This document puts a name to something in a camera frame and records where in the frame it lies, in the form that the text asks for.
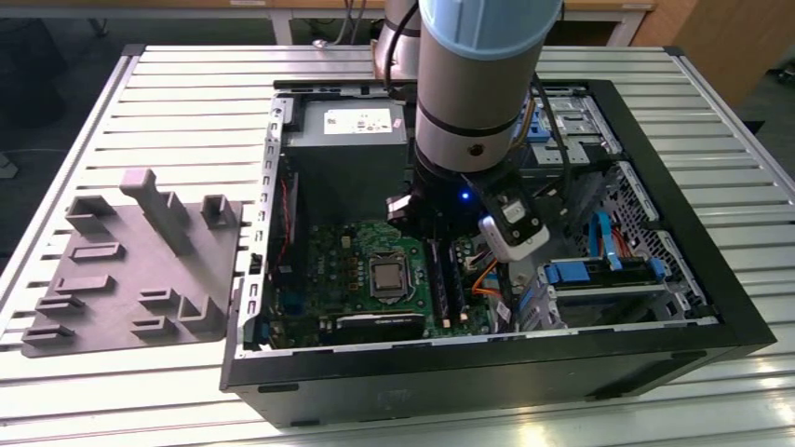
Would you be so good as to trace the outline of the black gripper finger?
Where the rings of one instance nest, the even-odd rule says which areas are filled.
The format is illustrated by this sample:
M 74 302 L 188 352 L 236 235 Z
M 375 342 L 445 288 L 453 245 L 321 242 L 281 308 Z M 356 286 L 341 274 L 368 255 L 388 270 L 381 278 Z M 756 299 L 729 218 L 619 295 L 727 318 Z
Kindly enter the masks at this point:
M 387 222 L 405 237 L 421 237 L 421 213 L 412 204 L 412 195 L 387 199 Z

